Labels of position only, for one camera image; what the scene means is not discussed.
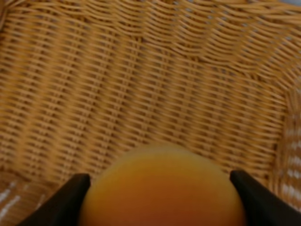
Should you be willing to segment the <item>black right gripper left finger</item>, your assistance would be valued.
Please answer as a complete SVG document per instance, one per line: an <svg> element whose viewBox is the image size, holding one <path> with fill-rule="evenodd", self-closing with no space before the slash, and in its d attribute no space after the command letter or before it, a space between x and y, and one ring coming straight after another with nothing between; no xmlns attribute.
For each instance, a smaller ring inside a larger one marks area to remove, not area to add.
<svg viewBox="0 0 301 226"><path fill-rule="evenodd" d="M86 173L73 175L53 196L19 226L75 226L84 197L91 186Z"/></svg>

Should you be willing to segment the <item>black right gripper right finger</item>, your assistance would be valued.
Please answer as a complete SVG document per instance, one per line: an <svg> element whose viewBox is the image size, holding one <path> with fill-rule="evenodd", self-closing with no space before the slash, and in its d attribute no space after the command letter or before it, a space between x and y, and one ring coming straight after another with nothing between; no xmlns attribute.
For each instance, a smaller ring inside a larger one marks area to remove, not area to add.
<svg viewBox="0 0 301 226"><path fill-rule="evenodd" d="M299 226L301 213L275 196L243 170L233 170L230 180L245 208L248 226Z"/></svg>

